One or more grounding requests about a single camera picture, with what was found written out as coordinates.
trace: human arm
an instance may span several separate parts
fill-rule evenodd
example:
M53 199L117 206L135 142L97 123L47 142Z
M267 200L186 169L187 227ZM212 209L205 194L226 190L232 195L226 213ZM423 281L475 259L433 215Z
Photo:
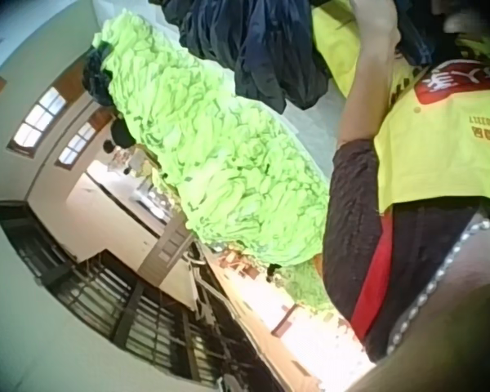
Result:
M392 0L350 0L361 48L354 82L340 120L338 145L373 139L389 108L395 46L399 42Z

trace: black metal grille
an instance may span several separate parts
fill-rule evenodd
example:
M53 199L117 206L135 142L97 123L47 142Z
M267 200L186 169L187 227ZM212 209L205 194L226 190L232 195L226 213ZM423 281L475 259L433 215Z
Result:
M38 284L120 349L163 372L204 385L214 386L228 372L250 391L283 390L229 310L206 292L217 327L197 320L194 312L148 284L109 251L78 263L27 203L0 203L0 223ZM201 273L224 294L208 267Z

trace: bright light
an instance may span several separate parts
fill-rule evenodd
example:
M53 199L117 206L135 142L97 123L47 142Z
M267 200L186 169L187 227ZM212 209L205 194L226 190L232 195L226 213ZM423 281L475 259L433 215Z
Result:
M161 208L151 207L150 211L159 219L163 219L165 217L165 212Z

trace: hand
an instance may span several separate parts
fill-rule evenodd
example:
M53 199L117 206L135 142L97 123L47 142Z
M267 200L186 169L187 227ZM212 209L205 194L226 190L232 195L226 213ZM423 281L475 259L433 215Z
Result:
M393 0L350 0L362 47L394 51L401 36Z

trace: window frame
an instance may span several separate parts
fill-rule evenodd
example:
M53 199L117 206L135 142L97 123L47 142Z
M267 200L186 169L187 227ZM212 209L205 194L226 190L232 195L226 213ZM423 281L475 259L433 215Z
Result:
M30 115L30 113L33 111L33 109L39 105L41 106L43 109L44 109L44 112L47 112L49 114L52 115L51 112L49 112L48 108L46 108L45 106L41 105L40 104L40 100L52 89L54 88L55 91L58 93L58 96L61 97L65 103L64 105L62 106L62 108L60 109L60 111L53 115L53 118L52 120L47 124L47 127L45 130L43 131L40 131L39 129L37 129L35 126L32 126L31 124L27 123L25 120L26 118ZM58 89L56 87L54 87L52 84L37 98L36 102L34 103L34 105L31 106L31 108L29 109L29 112L22 118L22 121L20 123L20 125L18 126L18 128L16 129L16 132L15 134L12 136L12 138L9 140L9 142L7 143L7 147L6 147L6 150L8 151L11 151L15 154L19 154L19 155L22 155L24 157L27 157L27 158L31 158L33 159L38 151L38 148L40 147L40 145L42 144L42 142L45 140L45 138L47 137L47 135L49 135L52 131L52 129L55 127L55 125L60 121L60 119L62 118L62 116L65 114L65 112L67 112L69 108L69 102L60 94L60 92L58 91ZM20 145L18 142L15 141L15 137L16 137L16 134L18 133L18 131L20 130L20 127L22 125L27 125L37 131L40 131L42 134L40 135L40 137L38 138L38 140L36 141L36 143L32 146L32 147L24 147L23 145Z
M93 134L92 136L89 138L89 139L85 139L85 137L83 137L82 135L80 135L80 131L86 126L86 125L89 125L90 129L93 130ZM82 154L83 152L87 149L87 147L89 147L92 142L94 141L94 139L98 136L100 132L97 131L92 125L91 123L89 122L89 120L87 120L74 134L73 134L73 137L71 137L71 139L69 139L69 141L67 142L67 144L65 145L65 147L61 150L60 154L58 155L58 158L56 159L55 161L55 166L57 167L60 167L62 169L65 169L65 170L73 170L73 167L74 165L78 162L78 160L82 157ZM76 149L74 149L73 147L69 147L69 143L74 139L75 136L78 136L80 139L84 140L85 141L85 145L83 145L82 149L80 149L79 151L77 151ZM76 157L74 158L74 160L71 162L71 163L63 163L60 161L60 156L64 153L65 149L70 149L71 151L74 151L75 153L77 153Z

